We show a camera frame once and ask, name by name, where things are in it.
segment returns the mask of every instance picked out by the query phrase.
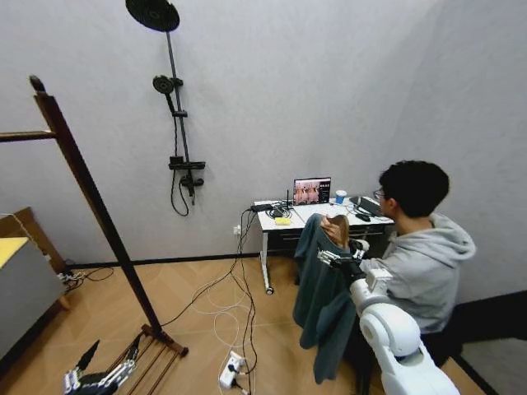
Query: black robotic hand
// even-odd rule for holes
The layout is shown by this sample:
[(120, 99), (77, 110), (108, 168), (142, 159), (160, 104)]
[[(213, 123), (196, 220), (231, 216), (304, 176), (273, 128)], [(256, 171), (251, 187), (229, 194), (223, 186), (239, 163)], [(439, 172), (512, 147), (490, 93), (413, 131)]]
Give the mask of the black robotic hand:
[(109, 395), (115, 393), (136, 368), (135, 360), (138, 357), (140, 339), (141, 335), (136, 337), (124, 361), (112, 371), (83, 374), (99, 346), (99, 341), (95, 342), (84, 353), (77, 366), (64, 375), (64, 395)]

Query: desk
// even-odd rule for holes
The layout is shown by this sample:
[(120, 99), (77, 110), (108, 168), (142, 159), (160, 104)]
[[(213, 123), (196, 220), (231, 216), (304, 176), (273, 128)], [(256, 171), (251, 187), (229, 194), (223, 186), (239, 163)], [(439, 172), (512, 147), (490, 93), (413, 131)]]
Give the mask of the desk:
[[(261, 202), (254, 202), (254, 204), (273, 204), (278, 201), (265, 200)], [(272, 295), (274, 292), (269, 280), (269, 272), (267, 268), (268, 246), (274, 244), (274, 249), (277, 251), (291, 251), (296, 249), (296, 244), (300, 239), (302, 230), (309, 216), (313, 213), (329, 216), (336, 216), (338, 214), (347, 215), (349, 221), (349, 236), (350, 239), (364, 238), (368, 235), (383, 235), (387, 226), (393, 225), (394, 222), (385, 217), (373, 217), (370, 222), (365, 222), (358, 219), (354, 215), (354, 205), (346, 197), (343, 205), (335, 204), (334, 199), (329, 199), (329, 203), (315, 204), (309, 206), (290, 206), (291, 208), (291, 224), (290, 225), (276, 225), (274, 219), (270, 218), (265, 211), (258, 213), (260, 226), (262, 226), (262, 251), (260, 251), (260, 262), (262, 265), (263, 284), (265, 292)]]

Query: wooden stand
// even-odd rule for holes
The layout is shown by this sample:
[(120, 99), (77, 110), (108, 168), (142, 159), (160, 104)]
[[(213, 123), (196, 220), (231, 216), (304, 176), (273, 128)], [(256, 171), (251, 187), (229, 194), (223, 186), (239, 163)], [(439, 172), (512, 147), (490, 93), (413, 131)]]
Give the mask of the wooden stand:
[[(156, 364), (157, 360), (159, 359), (159, 357), (161, 356), (163, 351), (168, 350), (169, 352), (173, 352), (174, 354), (172, 355), (172, 357), (170, 358), (168, 363), (163, 367), (161, 373), (156, 377), (156, 379), (154, 381), (154, 384), (148, 389), (147, 395), (152, 395), (154, 393), (154, 391), (156, 390), (157, 386), (159, 385), (159, 383), (161, 382), (163, 377), (165, 377), (166, 372), (168, 371), (168, 369), (174, 363), (175, 358), (177, 356), (182, 356), (183, 357), (189, 352), (188, 348), (181, 347), (179, 344), (177, 344), (172, 339), (170, 339), (167, 335), (165, 335), (166, 337), (164, 337), (164, 338), (162, 338), (160, 340), (159, 337), (152, 332), (152, 329), (148, 325), (143, 325), (142, 326), (141, 335), (144, 335), (147, 338), (147, 344), (145, 346), (143, 346), (143, 347), (141, 347), (141, 346), (139, 347), (140, 348), (139, 354), (138, 354), (138, 357), (135, 360), (135, 363), (137, 365), (139, 364), (139, 360), (144, 356), (144, 354), (150, 348), (152, 343), (154, 343), (155, 341), (160, 341), (163, 344), (163, 347), (148, 362), (147, 367), (145, 368), (145, 370), (143, 372), (141, 372), (141, 374), (137, 377), (137, 379), (135, 379), (133, 381), (132, 386), (130, 388), (124, 388), (124, 389), (128, 390), (126, 392), (127, 395), (131, 395), (138, 388), (138, 386), (142, 383), (142, 381), (147, 376), (147, 374), (150, 372), (152, 367)], [(117, 359), (114, 361), (114, 363), (106, 370), (107, 372), (110, 372), (113, 369), (115, 369), (115, 367), (119, 363), (121, 363), (123, 361), (124, 357), (128, 354), (128, 350), (130, 349), (132, 344), (133, 344), (133, 342), (131, 342), (124, 349), (124, 351), (117, 357)]]
[(123, 269), (124, 275), (142, 307), (142, 311), (148, 318), (150, 326), (143, 326), (143, 331), (149, 336), (166, 344), (167, 347), (174, 350), (178, 355), (185, 356), (189, 350), (176, 343), (165, 332), (163, 332), (156, 313), (152, 308), (152, 304), (148, 299), (147, 293), (145, 292), (138, 274), (130, 261), (130, 257), (124, 247), (123, 241), (115, 228), (114, 222), (108, 213), (106, 205), (102, 200), (102, 196), (96, 187), (95, 181), (91, 177), (86, 162), (84, 161), (84, 158), (82, 158), (82, 154), (75, 143), (75, 139), (69, 130), (69, 126), (66, 123), (60, 108), (58, 107), (57, 101), (53, 96), (48, 95), (44, 88), (44, 84), (38, 77), (30, 76), (30, 83), (35, 89), (35, 101), (39, 106), (40, 112), (44, 116), (46, 123), (49, 125), (49, 131), (0, 133), (0, 142), (20, 142), (51, 138), (57, 142), (60, 151), (63, 153), (70, 170), (75, 176), (75, 179), (84, 194), (84, 197), (88, 201), (88, 205), (105, 234), (108, 244), (119, 261), (119, 265)]

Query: gray hoodie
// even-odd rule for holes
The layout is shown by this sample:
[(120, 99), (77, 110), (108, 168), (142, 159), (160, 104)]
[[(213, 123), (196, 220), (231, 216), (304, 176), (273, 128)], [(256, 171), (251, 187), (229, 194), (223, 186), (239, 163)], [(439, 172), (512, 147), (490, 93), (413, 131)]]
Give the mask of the gray hoodie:
[(412, 315), (421, 333), (440, 332), (455, 305), (459, 265), (476, 253), (469, 234), (447, 216), (431, 214), (433, 229), (397, 237), (382, 259), (368, 259), (361, 270), (385, 268), (394, 279), (388, 295)]

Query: power outlet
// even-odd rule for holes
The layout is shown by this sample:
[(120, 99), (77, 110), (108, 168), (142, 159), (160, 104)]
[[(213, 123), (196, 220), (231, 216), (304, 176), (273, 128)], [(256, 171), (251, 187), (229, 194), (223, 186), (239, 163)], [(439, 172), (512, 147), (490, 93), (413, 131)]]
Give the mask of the power outlet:
[(220, 376), (220, 385), (229, 389), (232, 388), (232, 381), (237, 375), (237, 372), (240, 371), (240, 367), (245, 364), (245, 358), (236, 354), (234, 351), (231, 351), (231, 356), (225, 364), (222, 375)]

